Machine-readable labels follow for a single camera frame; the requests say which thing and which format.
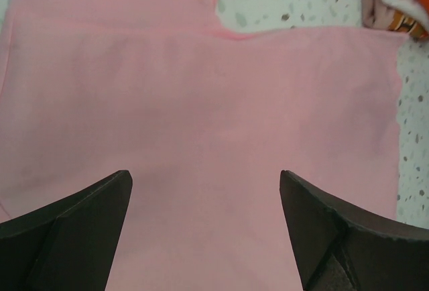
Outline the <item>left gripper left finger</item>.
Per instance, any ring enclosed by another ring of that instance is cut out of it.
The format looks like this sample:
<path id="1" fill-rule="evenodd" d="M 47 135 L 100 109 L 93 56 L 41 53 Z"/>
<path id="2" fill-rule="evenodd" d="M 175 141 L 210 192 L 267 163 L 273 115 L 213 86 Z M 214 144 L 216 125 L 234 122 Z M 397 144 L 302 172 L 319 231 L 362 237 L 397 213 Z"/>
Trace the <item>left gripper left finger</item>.
<path id="1" fill-rule="evenodd" d="M 2 290 L 104 290 L 129 206 L 127 170 L 1 224 Z"/>

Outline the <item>pink t-shirt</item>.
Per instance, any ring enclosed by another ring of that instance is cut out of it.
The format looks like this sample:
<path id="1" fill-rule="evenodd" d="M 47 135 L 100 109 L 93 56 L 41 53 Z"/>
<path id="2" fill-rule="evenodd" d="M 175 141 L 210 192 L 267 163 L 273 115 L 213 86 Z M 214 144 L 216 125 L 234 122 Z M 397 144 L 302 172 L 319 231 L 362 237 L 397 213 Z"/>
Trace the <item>pink t-shirt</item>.
<path id="1" fill-rule="evenodd" d="M 300 290 L 279 179 L 396 208 L 405 35 L 240 34 L 218 0 L 11 0 L 1 218 L 128 170 L 109 290 Z"/>

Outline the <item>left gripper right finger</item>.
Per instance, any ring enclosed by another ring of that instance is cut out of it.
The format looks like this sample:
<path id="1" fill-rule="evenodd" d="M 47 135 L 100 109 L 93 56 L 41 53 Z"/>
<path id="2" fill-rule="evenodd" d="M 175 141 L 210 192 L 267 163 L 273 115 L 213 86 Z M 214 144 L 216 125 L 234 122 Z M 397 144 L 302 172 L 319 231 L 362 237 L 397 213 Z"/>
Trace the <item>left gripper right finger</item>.
<path id="1" fill-rule="evenodd" d="M 291 171 L 280 195 L 303 290 L 427 290 L 428 230 L 376 215 Z"/>

